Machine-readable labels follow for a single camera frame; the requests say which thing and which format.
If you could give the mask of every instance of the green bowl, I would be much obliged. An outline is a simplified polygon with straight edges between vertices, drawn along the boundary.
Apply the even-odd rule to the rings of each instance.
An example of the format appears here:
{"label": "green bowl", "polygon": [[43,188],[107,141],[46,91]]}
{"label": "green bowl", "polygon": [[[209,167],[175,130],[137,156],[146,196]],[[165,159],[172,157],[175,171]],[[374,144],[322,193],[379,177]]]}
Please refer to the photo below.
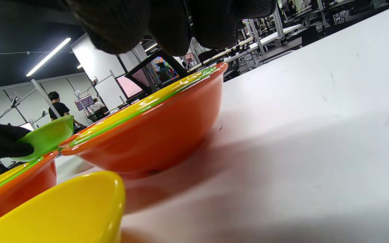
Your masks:
{"label": "green bowl", "polygon": [[58,148],[58,144],[69,138],[73,134],[72,115],[66,115],[41,128],[31,131],[18,140],[18,143],[29,143],[34,147],[34,152],[28,156],[12,158],[15,161],[30,162],[37,160],[42,155]]}

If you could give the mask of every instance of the black t-shirt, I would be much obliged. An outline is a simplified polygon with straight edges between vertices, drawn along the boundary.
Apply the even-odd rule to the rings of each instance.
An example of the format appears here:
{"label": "black t-shirt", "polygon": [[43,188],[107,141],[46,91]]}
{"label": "black t-shirt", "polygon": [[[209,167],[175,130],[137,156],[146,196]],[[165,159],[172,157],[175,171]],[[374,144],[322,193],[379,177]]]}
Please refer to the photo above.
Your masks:
{"label": "black t-shirt", "polygon": [[[65,106],[65,104],[61,103],[61,102],[55,102],[55,103],[52,103],[52,105],[55,107],[56,111],[58,112],[58,114],[60,114],[61,117],[64,116],[64,113],[65,112],[69,112],[70,110]],[[49,107],[49,116],[51,117],[51,119],[57,119],[58,117],[55,115],[54,111],[52,111],[52,109]]]}

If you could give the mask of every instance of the white table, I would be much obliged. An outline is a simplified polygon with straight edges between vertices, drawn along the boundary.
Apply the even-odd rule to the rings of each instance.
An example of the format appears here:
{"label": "white table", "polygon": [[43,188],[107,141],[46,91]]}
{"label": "white table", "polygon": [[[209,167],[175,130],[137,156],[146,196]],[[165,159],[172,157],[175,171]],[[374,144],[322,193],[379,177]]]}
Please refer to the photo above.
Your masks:
{"label": "white table", "polygon": [[[290,27],[284,28],[284,29],[283,29],[283,32],[284,32],[284,34],[288,34],[288,33],[292,32],[292,31],[294,31],[294,30],[296,30],[296,29],[298,29],[298,28],[300,28],[300,27],[301,27],[300,24],[298,24],[298,25],[296,25],[296,26],[290,26]],[[267,37],[262,38],[262,39],[261,39],[262,45],[265,45],[265,44],[268,44],[268,43],[272,42],[273,40],[275,40],[275,39],[277,38],[277,36],[278,36],[277,32],[274,32],[273,34],[270,34],[270,35],[268,35]],[[249,43],[249,42],[252,41],[252,40],[253,40],[253,37],[250,37],[250,38],[248,38],[247,40],[242,41],[242,42],[239,43],[238,45],[233,46],[233,47],[230,48],[230,49],[227,49],[227,50],[225,50],[225,51],[220,52],[219,54],[217,54],[217,55],[215,55],[214,57],[210,58],[210,60],[215,60],[215,59],[217,59],[217,58],[219,58],[219,57],[223,57],[223,56],[225,56],[226,54],[228,54],[232,49],[236,48],[237,46],[243,46],[243,45],[245,45],[246,43]],[[250,45],[250,49],[249,49],[248,51],[253,51],[253,50],[256,49],[257,47],[258,47],[258,43],[252,43],[252,44]],[[225,61],[229,61],[230,58],[233,58],[232,60],[235,60],[235,59],[236,59],[236,58],[234,58],[235,56],[233,56],[233,57],[226,57],[224,60],[225,60]],[[201,67],[201,66],[202,66],[202,63],[200,63],[200,64],[198,64],[198,65],[196,65],[196,66],[190,68],[190,71],[194,71],[194,70],[198,69],[198,68]]]}
{"label": "white table", "polygon": [[[301,27],[301,24],[298,24],[296,26],[290,26],[290,27],[284,28],[283,32],[284,32],[284,34],[289,34],[290,32],[292,32],[294,30],[297,30],[300,27]],[[275,39],[277,39],[277,37],[278,37],[277,32],[274,32],[274,33],[272,33],[272,34],[262,38],[261,39],[262,46],[265,46],[266,44],[273,42]],[[249,49],[247,51],[248,52],[254,51],[257,48],[258,48],[258,43],[251,43],[250,46],[249,46]],[[237,54],[235,56],[232,56],[232,57],[225,57],[224,61],[225,62],[232,62],[233,60],[236,60],[236,59],[238,59],[238,58],[240,58],[240,57],[242,57],[244,55],[247,55],[246,51],[241,52],[241,53],[239,53],[239,54]]]}
{"label": "white table", "polygon": [[389,243],[389,10],[224,83],[202,148],[125,184],[123,242]]}

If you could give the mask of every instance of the ceiling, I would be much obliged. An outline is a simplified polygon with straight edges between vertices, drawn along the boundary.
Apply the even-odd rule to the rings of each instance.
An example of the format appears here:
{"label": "ceiling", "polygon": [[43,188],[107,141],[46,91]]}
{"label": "ceiling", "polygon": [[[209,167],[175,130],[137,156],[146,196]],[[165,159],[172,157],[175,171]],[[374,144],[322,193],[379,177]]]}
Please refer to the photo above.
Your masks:
{"label": "ceiling", "polygon": [[[58,0],[0,0],[0,87],[83,72],[70,44],[84,31]],[[31,77],[26,74],[67,37],[71,41]],[[154,41],[145,35],[142,45]]]}

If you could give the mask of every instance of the ceiling light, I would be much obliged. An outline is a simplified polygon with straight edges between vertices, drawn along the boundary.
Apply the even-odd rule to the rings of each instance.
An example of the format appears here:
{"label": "ceiling light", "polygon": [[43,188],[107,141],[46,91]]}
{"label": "ceiling light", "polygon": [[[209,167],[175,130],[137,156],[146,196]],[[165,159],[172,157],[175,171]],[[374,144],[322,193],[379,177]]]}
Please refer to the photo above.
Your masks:
{"label": "ceiling light", "polygon": [[37,66],[35,66],[29,73],[26,75],[27,77],[31,76],[35,71],[37,71],[43,64],[45,64],[51,57],[53,57],[63,46],[65,46],[71,38],[65,39],[59,46],[57,46],[53,51],[51,51],[42,61],[40,61]]}
{"label": "ceiling light", "polygon": [[154,46],[157,46],[157,43],[155,43],[154,45],[152,45],[152,46],[150,46],[150,47],[148,47],[147,49],[145,49],[145,51],[149,51],[149,50],[151,50]]}

